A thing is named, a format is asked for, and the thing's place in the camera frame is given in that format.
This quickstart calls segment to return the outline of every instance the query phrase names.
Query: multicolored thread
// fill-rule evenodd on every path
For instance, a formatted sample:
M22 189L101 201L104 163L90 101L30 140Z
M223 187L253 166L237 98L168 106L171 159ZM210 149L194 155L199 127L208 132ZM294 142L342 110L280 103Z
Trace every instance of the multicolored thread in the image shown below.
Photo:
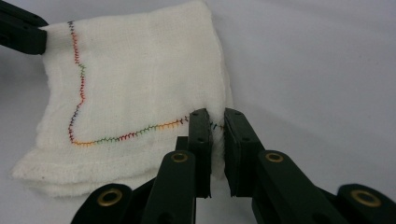
M85 78L86 66L80 62L79 52L78 52L78 35L75 32L74 22L69 21L67 24L69 25L69 29L71 32L70 35L72 36L73 50L74 50L74 62L79 67L79 78L80 78L80 87L79 87L80 101L79 101L78 105L76 106L76 110L75 110L72 118L70 119L70 123L69 123L69 127L68 127L69 140L73 145L81 146L81 147L90 147L93 145L103 144L103 143L115 143L115 142L125 141L125 140L131 139L133 137L137 137L137 136L147 133L149 131L164 130L165 128L171 129L171 128L177 127L178 125L183 125L184 123L189 122L189 117L184 116L184 118L176 119L176 120L173 120L170 122L165 122L162 124L149 125L147 128L144 128L142 130L139 130L136 132L130 132L130 133L127 133L127 134L124 134L121 136L117 136L117 137L104 137L104 138L101 138L98 140L88 141L88 142L78 141L76 139L76 137L74 136L73 126L74 126L76 119L78 117L78 113L80 112L80 109L86 100L85 93L84 93L84 87L85 87L85 82L86 82L86 78ZM224 129L223 126L218 125L217 123L214 123L213 121L210 122L210 127L213 130L216 130L217 128L221 128L222 130Z

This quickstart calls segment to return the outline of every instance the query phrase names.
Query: white surface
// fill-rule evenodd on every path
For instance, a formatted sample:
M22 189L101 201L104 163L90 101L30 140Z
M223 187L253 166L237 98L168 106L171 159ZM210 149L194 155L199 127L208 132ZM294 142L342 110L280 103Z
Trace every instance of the white surface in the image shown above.
M49 23L130 14L184 1L13 1ZM347 183L396 201L396 3L208 1L235 107L267 148L314 184ZM40 56L0 47L0 223L69 223L85 197L52 199L10 179L35 144L49 91ZM254 223L224 182L199 200L197 223Z

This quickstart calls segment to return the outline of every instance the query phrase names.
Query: white cloth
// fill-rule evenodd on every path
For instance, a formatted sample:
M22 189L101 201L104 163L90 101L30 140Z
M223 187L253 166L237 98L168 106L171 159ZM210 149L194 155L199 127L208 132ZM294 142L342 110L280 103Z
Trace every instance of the white cloth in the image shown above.
M206 108L218 127L230 83L211 13L190 2L150 13L71 21L48 32L50 98L36 146L13 169L52 196L110 182L136 188L157 174L188 115ZM223 171L222 129L212 171Z

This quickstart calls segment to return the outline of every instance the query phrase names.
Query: brass ring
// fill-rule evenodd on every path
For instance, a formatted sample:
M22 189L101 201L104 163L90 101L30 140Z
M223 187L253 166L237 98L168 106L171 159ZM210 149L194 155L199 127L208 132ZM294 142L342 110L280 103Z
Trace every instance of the brass ring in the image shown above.
M105 197L108 194L115 194L116 197L111 200L105 200ZM111 205L119 202L121 200L121 198L122 198L122 192L119 189L108 189L108 190L103 191L99 195L97 202L99 203L99 205L101 205L103 207L108 207L108 206L111 206Z
M372 194L366 190L354 189L354 190L350 191L350 195L358 203L362 203L369 207L379 207L381 205L381 200L379 200L379 198L377 198L374 194Z
M265 159L268 161L273 161L273 162L282 162L283 157L275 152L270 152L265 155Z
M174 162L183 162L186 161L189 157L185 153L175 153L172 155L172 161Z

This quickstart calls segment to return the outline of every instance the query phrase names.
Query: black clamp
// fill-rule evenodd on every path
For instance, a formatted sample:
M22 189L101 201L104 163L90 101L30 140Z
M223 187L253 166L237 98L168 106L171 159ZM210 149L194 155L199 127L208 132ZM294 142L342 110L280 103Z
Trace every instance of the black clamp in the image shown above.
M47 22L37 15L0 0L0 45L26 54L46 51Z
M259 224L394 224L396 203L363 185L337 195L316 187L292 159L266 150L245 115L224 113L225 174L231 196L252 198ZM190 114L189 136L163 158L156 178L131 190L109 184L79 208L72 224L193 224L195 199L210 197L212 133L205 109Z

